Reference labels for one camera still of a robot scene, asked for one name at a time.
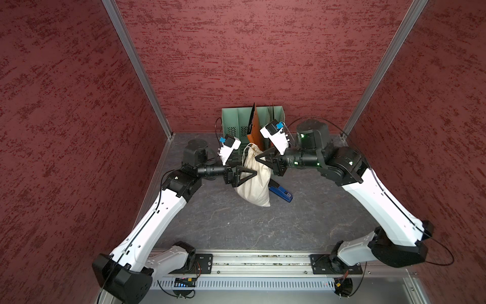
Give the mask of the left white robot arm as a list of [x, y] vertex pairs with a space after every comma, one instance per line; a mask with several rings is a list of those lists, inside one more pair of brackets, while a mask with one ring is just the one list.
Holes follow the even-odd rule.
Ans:
[[239, 187], [257, 176], [257, 171], [229, 162], [241, 145], [239, 139], [226, 136], [219, 142], [219, 151], [214, 153], [205, 140], [190, 140], [180, 168], [161, 179], [159, 193], [138, 225], [109, 255], [97, 256], [92, 268], [102, 290], [122, 303], [140, 303], [152, 286], [153, 274], [199, 274], [195, 248], [182, 241], [153, 259], [149, 256], [203, 180], [223, 177], [225, 184]]

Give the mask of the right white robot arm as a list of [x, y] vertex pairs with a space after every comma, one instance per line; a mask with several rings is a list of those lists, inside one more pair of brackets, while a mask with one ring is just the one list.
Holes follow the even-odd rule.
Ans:
[[256, 157], [277, 176], [287, 169], [315, 169], [322, 177], [354, 196], [377, 221], [378, 227], [362, 238], [338, 242], [327, 262], [336, 274], [363, 262], [378, 260], [401, 268], [427, 259], [425, 240], [434, 230], [403, 207], [381, 183], [366, 158], [348, 146], [335, 146], [326, 123], [308, 119], [297, 126], [297, 142], [289, 143], [285, 124], [272, 120], [260, 133], [272, 148]]

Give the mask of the beige cloth soil bag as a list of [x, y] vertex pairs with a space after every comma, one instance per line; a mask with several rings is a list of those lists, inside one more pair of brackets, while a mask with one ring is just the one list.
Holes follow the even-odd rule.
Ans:
[[262, 150], [254, 143], [249, 143], [245, 149], [242, 158], [244, 168], [255, 170], [256, 176], [236, 188], [237, 194], [253, 205], [260, 207], [270, 207], [270, 190], [268, 189], [271, 170], [267, 166], [256, 161], [256, 156], [262, 153]]

